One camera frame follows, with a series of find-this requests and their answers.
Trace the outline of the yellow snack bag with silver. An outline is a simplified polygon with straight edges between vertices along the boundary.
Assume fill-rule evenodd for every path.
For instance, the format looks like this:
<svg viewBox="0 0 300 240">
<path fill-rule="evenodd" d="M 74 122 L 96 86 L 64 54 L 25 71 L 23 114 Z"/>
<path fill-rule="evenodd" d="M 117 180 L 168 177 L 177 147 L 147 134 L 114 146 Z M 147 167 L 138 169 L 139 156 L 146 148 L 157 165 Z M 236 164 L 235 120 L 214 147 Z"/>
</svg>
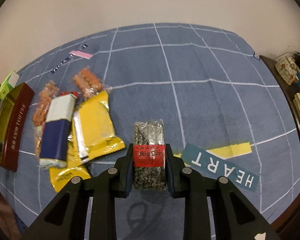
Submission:
<svg viewBox="0 0 300 240">
<path fill-rule="evenodd" d="M 105 90 L 85 100 L 74 111 L 72 141 L 82 164 L 126 147 L 115 133 L 109 111 L 109 95 Z"/>
</svg>

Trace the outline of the dark seaweed snack pack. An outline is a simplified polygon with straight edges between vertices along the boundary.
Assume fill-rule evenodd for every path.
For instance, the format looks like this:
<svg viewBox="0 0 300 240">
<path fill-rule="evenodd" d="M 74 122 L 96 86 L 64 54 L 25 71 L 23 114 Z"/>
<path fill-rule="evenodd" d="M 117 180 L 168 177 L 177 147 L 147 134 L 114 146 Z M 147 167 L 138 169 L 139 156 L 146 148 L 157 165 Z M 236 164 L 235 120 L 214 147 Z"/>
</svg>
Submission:
<svg viewBox="0 0 300 240">
<path fill-rule="evenodd" d="M 134 124 L 134 186 L 139 190 L 163 190 L 166 146 L 161 119 Z"/>
</svg>

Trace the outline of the red snack packet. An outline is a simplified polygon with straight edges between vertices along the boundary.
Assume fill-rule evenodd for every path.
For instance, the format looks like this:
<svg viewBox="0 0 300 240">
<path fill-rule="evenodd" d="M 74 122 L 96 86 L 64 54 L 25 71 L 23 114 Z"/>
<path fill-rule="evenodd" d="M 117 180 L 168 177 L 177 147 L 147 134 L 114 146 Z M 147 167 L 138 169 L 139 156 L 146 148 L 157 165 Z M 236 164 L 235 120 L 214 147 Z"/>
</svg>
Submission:
<svg viewBox="0 0 300 240">
<path fill-rule="evenodd" d="M 68 95 L 71 94 L 73 95 L 75 98 L 78 98 L 78 93 L 77 92 L 61 92 L 60 96 L 64 96 L 64 95 Z"/>
</svg>

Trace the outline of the clear bag orange snacks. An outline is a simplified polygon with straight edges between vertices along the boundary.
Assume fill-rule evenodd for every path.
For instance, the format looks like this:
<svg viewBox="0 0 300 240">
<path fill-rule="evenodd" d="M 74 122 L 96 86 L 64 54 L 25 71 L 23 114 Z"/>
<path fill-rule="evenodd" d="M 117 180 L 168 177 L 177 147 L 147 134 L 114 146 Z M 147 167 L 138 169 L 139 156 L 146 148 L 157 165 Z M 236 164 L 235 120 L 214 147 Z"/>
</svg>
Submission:
<svg viewBox="0 0 300 240">
<path fill-rule="evenodd" d="M 36 110 L 32 116 L 34 126 L 41 126 L 44 124 L 51 102 L 58 93 L 59 88 L 53 81 L 49 81 L 39 93 L 39 102 L 37 103 Z"/>
</svg>

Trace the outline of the blue and white snack pack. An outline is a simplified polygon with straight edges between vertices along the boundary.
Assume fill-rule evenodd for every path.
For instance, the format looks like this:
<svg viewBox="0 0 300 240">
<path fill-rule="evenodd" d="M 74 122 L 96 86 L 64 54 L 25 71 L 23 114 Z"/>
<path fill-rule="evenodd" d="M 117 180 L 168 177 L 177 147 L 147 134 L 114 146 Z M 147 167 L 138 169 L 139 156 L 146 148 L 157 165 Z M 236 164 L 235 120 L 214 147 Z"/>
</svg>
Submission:
<svg viewBox="0 0 300 240">
<path fill-rule="evenodd" d="M 71 119 L 77 97 L 70 93 L 51 101 L 42 135 L 39 166 L 65 168 Z"/>
</svg>

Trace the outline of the gold and maroon toffee tin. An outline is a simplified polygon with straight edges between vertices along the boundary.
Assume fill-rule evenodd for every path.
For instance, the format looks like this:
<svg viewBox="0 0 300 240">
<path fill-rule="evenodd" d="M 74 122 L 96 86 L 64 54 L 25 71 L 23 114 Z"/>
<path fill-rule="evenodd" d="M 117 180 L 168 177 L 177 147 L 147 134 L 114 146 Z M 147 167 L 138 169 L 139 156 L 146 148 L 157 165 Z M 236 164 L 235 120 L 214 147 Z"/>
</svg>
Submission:
<svg viewBox="0 0 300 240">
<path fill-rule="evenodd" d="M 26 83 L 12 89 L 0 105 L 0 166 L 16 172 L 19 147 L 34 91 Z"/>
</svg>

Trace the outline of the blue checkered tablecloth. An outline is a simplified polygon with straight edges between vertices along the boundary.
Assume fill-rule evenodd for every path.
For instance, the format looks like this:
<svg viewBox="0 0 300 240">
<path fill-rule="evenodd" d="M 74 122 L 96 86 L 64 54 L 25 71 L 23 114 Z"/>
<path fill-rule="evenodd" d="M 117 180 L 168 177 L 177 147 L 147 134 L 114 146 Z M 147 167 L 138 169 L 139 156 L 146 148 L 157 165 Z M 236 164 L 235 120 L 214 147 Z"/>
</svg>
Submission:
<svg viewBox="0 0 300 240">
<path fill-rule="evenodd" d="M 137 121 L 162 120 L 175 154 L 210 178 L 227 175 L 268 222 L 300 193 L 300 142 L 287 100 L 268 67 L 237 34 L 196 24 L 149 23 L 91 34 L 18 70 L 34 91 L 18 170 L 0 167 L 0 192 L 29 229 L 55 197 L 35 155 L 32 116 L 52 81 L 77 89 L 89 68 L 110 88 L 116 134 L 131 144 Z"/>
</svg>

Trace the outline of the clear bag fried twists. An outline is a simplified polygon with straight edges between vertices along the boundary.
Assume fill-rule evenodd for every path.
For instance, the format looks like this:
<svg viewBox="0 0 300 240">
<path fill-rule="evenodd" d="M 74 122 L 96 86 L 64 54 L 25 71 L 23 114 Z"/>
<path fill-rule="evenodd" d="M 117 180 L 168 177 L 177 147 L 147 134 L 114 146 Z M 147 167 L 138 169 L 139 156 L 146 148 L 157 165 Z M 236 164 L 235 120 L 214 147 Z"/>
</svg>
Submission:
<svg viewBox="0 0 300 240">
<path fill-rule="evenodd" d="M 110 93 L 113 90 L 111 86 L 105 85 L 103 81 L 90 70 L 90 66 L 81 69 L 72 77 L 72 80 L 85 100 L 103 91 Z"/>
</svg>

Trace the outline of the green tissue pack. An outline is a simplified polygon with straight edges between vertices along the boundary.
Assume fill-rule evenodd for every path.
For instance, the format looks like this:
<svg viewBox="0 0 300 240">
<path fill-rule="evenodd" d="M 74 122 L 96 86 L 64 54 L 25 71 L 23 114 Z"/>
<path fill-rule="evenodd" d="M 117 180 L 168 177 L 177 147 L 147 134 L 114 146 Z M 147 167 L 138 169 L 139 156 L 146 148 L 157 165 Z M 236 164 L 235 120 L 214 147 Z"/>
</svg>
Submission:
<svg viewBox="0 0 300 240">
<path fill-rule="evenodd" d="M 19 75 L 16 71 L 10 72 L 10 74 L 6 77 L 6 79 L 3 81 L 3 83 L 0 86 L 0 100 L 4 100 L 6 95 L 16 86 Z"/>
</svg>

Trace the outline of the floral ceramic container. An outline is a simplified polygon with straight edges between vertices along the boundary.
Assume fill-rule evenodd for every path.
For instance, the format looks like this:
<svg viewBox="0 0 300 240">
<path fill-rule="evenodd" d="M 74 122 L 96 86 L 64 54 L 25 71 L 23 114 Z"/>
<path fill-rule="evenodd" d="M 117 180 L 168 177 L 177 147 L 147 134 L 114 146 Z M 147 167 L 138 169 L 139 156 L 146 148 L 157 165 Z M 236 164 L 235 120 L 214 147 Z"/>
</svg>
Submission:
<svg viewBox="0 0 300 240">
<path fill-rule="evenodd" d="M 287 85 L 291 85 L 297 74 L 295 61 L 291 57 L 282 57 L 275 64 L 275 69 Z"/>
</svg>

